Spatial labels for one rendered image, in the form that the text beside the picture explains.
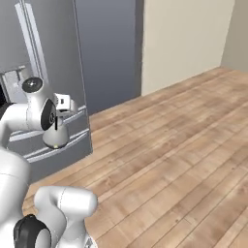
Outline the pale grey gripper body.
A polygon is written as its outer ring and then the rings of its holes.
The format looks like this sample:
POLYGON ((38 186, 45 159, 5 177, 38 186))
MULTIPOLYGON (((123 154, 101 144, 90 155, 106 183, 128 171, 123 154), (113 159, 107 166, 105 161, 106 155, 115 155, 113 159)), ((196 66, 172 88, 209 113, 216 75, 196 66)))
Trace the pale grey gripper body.
POLYGON ((69 131, 62 117, 54 112, 42 114, 43 142, 51 149, 60 149, 69 141, 69 131))

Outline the grey steel fridge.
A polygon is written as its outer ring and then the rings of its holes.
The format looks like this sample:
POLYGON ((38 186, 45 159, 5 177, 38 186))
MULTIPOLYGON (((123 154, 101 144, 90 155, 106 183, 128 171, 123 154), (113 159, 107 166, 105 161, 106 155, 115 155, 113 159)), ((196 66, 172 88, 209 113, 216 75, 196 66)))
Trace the grey steel fridge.
MULTIPOLYGON (((23 103, 23 79, 34 76, 16 14, 18 0, 0 0, 0 106, 23 103)), ((70 136, 88 135, 61 153, 30 163, 39 181, 92 151, 90 116, 140 94, 137 35, 142 0, 25 0, 33 9, 46 61, 48 82, 76 101, 85 114, 66 126, 70 136)), ((46 147, 42 135, 10 141, 23 157, 46 147)))

